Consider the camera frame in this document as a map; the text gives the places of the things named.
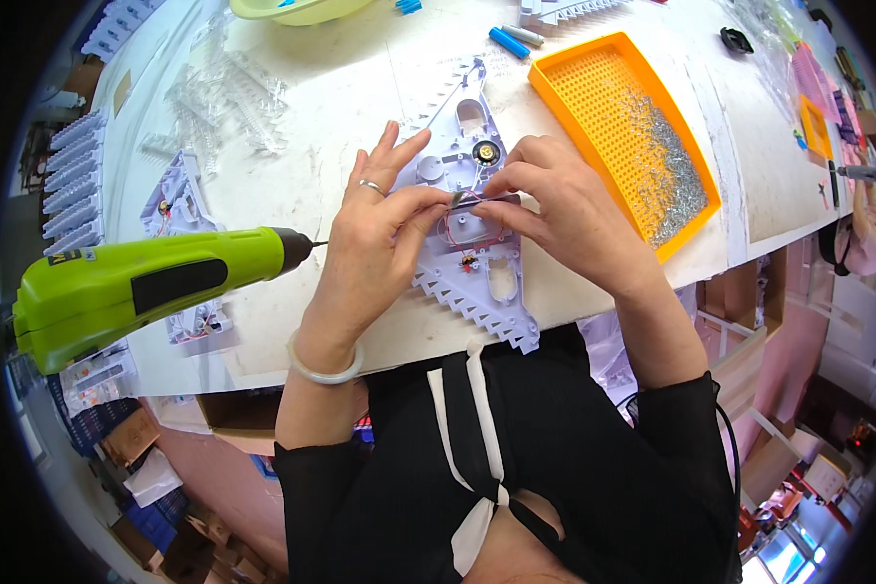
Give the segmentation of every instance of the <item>white bangle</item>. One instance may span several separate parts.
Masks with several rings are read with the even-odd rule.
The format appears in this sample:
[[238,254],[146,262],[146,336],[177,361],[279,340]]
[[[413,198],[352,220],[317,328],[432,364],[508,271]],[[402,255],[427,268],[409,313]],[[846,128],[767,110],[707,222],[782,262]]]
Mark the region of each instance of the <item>white bangle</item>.
[[286,348],[289,350],[289,360],[292,361],[292,369],[298,371],[306,380],[312,380],[321,385],[340,385],[353,380],[358,373],[361,372],[363,365],[363,345],[359,342],[354,343],[354,362],[345,371],[335,373],[333,375],[325,373],[316,373],[302,363],[299,356],[295,354],[295,336],[299,333],[299,329],[295,329],[292,336],[289,337],[289,343]]

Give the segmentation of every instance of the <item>orange perforated tray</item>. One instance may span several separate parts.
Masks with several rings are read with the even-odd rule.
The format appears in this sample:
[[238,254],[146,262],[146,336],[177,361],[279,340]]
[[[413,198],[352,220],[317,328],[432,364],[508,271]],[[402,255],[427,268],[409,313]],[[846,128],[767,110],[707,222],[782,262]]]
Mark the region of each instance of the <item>orange perforated tray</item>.
[[664,163],[656,163],[648,132],[637,132],[626,118],[624,104],[632,93],[648,95],[652,107],[662,111],[694,164],[707,205],[656,249],[660,262],[672,257],[720,209],[720,194],[688,123],[625,34],[604,36],[537,59],[529,82],[646,242],[653,239],[672,201],[653,197],[650,201],[654,202],[645,204],[642,190],[660,192],[657,177],[670,171]]
[[807,97],[804,95],[799,97],[802,99],[802,127],[804,139],[808,141],[808,149],[824,158],[833,158],[830,153],[830,134],[828,134],[828,124],[824,122],[824,114]]

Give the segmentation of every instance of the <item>white table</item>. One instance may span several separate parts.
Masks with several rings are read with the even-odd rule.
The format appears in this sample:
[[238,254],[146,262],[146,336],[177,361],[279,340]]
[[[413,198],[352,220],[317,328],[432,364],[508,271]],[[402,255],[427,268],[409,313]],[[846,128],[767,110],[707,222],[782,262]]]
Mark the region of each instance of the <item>white table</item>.
[[[105,67],[94,108],[112,102],[127,70],[133,79],[132,93],[108,123],[105,141],[109,243],[143,236],[139,213],[164,163],[136,147],[147,132],[166,134],[172,127],[164,93],[188,62],[192,37],[217,3],[168,0]],[[375,0],[354,15],[312,27],[239,19],[231,24],[227,50],[244,51],[285,80],[290,109],[281,126],[289,146],[279,156],[253,155],[240,136],[223,144],[218,173],[203,181],[208,209],[227,229],[273,225],[327,238],[357,148],[373,146],[386,120],[415,118],[437,91],[446,62],[463,54],[485,55],[490,72],[485,94],[507,146],[525,134],[552,134],[570,142],[529,86],[528,60],[516,61],[487,38],[492,26],[516,21],[516,0],[445,0],[406,17],[392,5]],[[624,31],[678,104],[714,173],[724,207],[665,264],[674,287],[776,250],[838,217],[818,194],[818,182],[829,180],[827,169],[796,144],[793,125],[759,84],[752,56],[734,57],[724,47],[722,26],[736,23],[717,0],[669,5],[636,0],[546,31],[544,48],[531,55]],[[832,62],[827,69],[840,78]],[[835,128],[831,138],[840,160]],[[843,213],[849,212],[849,198],[841,184]],[[289,366],[284,344],[301,321],[324,260],[322,248],[292,274],[229,294],[228,311],[241,341],[235,347],[186,358],[168,345],[161,322],[131,334],[141,393],[284,383]],[[543,328],[613,306],[606,293],[528,240],[523,240],[523,269],[526,306]],[[364,369],[462,350],[474,336],[495,340],[410,289],[364,335]]]

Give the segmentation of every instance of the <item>silver ring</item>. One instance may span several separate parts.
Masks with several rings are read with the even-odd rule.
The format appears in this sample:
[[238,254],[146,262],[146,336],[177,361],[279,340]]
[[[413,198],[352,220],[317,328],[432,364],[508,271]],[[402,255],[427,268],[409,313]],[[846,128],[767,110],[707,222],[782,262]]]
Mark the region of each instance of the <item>silver ring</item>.
[[367,181],[366,179],[361,179],[361,186],[362,187],[370,187],[376,193],[380,193],[383,196],[385,196],[385,193],[383,193],[383,189],[380,189],[379,185],[377,185],[375,182],[370,182],[370,181]]

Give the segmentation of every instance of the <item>green electric screwdriver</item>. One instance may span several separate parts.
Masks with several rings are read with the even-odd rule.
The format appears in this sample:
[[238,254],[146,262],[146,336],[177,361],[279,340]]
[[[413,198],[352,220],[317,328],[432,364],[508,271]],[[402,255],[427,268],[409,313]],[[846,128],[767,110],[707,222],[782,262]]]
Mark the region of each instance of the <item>green electric screwdriver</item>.
[[42,258],[23,274],[13,303],[19,352],[31,354],[43,375],[58,373],[150,322],[285,274],[324,243],[257,227]]

